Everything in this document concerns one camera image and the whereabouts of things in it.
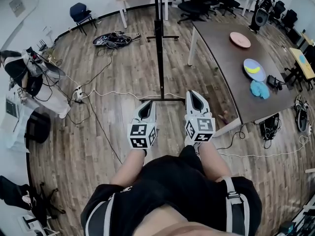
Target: pink plate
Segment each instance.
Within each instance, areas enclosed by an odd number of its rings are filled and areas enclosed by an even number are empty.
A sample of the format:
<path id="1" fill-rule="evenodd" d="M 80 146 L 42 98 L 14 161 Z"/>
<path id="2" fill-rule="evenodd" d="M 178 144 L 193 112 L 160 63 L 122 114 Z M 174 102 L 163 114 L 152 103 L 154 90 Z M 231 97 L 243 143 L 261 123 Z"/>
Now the pink plate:
<path id="1" fill-rule="evenodd" d="M 230 37 L 232 41 L 240 47 L 249 48 L 251 46 L 249 39 L 238 32 L 231 32 Z"/>

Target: blue plate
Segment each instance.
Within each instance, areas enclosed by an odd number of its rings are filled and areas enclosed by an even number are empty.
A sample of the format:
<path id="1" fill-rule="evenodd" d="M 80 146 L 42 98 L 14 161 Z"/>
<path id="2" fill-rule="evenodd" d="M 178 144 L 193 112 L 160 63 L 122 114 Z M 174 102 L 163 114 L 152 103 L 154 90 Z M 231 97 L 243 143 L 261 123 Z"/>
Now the blue plate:
<path id="1" fill-rule="evenodd" d="M 255 69 L 256 67 L 260 67 L 260 70 L 257 73 L 249 73 L 245 66 L 250 69 Z M 244 70 L 255 81 L 264 81 L 266 79 L 266 73 L 264 68 L 255 60 L 253 59 L 246 59 L 244 60 Z"/>

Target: shoe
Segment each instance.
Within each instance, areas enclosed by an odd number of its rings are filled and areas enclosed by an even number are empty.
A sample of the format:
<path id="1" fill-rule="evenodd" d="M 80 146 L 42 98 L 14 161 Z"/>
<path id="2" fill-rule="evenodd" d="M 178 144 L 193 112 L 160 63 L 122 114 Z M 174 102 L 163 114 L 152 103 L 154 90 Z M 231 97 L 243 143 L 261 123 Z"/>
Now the shoe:
<path id="1" fill-rule="evenodd" d="M 199 148 L 199 146 L 200 146 L 200 143 L 195 143 L 194 141 L 192 141 L 192 140 L 190 139 L 189 136 L 186 136 L 184 144 L 185 144 L 185 147 L 188 146 L 188 145 L 193 146 L 193 148 L 195 149 L 195 152 L 196 152 L 197 156 L 199 156 L 198 148 Z"/>
<path id="2" fill-rule="evenodd" d="M 250 28 L 249 26 L 247 26 L 248 29 L 250 29 L 251 32 L 255 32 L 252 28 Z"/>
<path id="3" fill-rule="evenodd" d="M 71 107 L 68 105 L 66 111 L 64 111 L 62 114 L 59 114 L 59 118 L 64 119 L 70 110 L 71 110 Z"/>

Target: dark wooden table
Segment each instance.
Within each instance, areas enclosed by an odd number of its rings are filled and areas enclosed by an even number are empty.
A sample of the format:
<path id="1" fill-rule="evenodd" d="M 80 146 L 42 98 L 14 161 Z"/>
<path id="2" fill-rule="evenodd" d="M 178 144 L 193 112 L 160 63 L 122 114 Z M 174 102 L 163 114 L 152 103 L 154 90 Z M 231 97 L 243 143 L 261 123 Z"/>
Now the dark wooden table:
<path id="1" fill-rule="evenodd" d="M 192 65 L 196 42 L 200 37 L 207 45 L 224 77 L 239 116 L 238 119 L 217 131 L 215 136 L 241 124 L 263 120 L 293 105 L 293 98 L 286 85 L 278 92 L 269 87 L 270 97 L 265 100 L 251 93 L 252 79 L 244 71 L 245 59 L 254 59 L 259 62 L 266 72 L 266 77 L 272 75 L 281 81 L 283 79 L 270 55 L 246 26 L 212 22 L 193 22 L 193 25 L 188 64 Z M 245 49 L 234 44 L 230 39 L 230 33 L 234 31 L 246 36 L 251 42 L 251 47 Z"/>

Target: stand base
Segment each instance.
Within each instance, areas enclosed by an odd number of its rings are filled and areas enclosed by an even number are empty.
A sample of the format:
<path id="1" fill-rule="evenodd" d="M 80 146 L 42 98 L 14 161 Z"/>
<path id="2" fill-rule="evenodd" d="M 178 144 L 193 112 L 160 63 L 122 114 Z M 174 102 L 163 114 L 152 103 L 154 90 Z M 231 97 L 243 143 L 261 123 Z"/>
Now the stand base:
<path id="1" fill-rule="evenodd" d="M 145 101 L 148 101 L 148 100 L 152 100 L 152 101 L 181 101 L 184 105 L 185 105 L 185 102 L 186 102 L 186 100 L 185 99 L 162 99 L 162 98 L 160 98 L 160 99 L 149 99 L 149 98 L 147 98 L 147 99 L 142 99 L 142 100 L 140 100 L 141 102 L 145 102 Z"/>
<path id="2" fill-rule="evenodd" d="M 156 36 L 147 37 L 148 42 L 150 42 L 150 39 L 152 38 L 156 38 Z M 163 36 L 162 38 L 173 38 L 174 40 L 178 40 L 179 36 Z"/>

